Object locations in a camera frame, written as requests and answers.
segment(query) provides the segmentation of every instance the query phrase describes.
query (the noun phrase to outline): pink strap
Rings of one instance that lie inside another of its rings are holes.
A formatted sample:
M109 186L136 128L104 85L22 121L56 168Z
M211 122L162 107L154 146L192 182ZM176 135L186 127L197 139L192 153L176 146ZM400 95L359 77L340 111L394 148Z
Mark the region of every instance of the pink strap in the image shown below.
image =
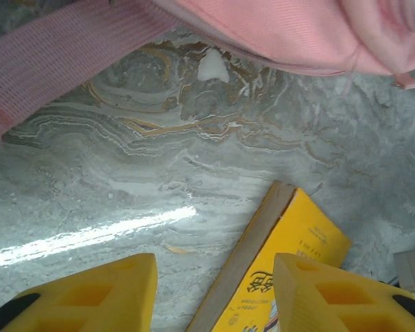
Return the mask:
M177 24L149 6L77 1L1 37L0 136Z

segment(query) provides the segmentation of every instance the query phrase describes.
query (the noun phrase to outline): marble floor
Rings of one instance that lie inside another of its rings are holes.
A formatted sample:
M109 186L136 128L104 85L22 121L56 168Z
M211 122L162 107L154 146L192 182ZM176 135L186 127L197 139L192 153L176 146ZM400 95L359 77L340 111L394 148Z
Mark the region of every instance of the marble floor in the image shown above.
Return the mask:
M0 35L36 15L0 6ZM153 252L152 330L183 331L275 179L351 237L346 269L391 279L415 246L415 90L283 73L177 28L3 137L0 305Z

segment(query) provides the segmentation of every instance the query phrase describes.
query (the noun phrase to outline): gray marble surface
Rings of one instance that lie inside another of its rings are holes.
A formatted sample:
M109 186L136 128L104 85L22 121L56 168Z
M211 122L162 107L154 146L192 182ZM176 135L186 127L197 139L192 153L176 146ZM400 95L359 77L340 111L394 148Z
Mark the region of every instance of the gray marble surface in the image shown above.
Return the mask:
M0 6L0 35L36 15ZM200 80L209 50L228 72ZM133 52L3 137L0 305L153 252L152 329L182 331L275 179L351 237L345 268L392 278L415 246L415 90L391 83L283 73L184 28Z

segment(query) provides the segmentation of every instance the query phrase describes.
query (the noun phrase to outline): pink fabric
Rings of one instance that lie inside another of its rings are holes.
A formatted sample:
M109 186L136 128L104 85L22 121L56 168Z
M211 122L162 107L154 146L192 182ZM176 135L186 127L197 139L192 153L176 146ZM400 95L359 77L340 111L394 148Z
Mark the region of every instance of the pink fabric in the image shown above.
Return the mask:
M403 89L415 88L406 74L415 69L415 0L113 2L77 1L0 38L0 135L170 29L175 18L286 71L394 75Z
M83 0L0 38L0 136L176 25L144 1Z

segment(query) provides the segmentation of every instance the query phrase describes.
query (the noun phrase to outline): yellow plastic object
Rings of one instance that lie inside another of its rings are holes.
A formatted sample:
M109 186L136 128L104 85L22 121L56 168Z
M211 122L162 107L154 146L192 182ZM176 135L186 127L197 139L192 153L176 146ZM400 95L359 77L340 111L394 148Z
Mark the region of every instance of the yellow plastic object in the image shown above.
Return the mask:
M157 287L153 254L139 254L48 282L3 332L150 331Z
M274 291L283 332L415 332L393 286L291 254L276 254Z

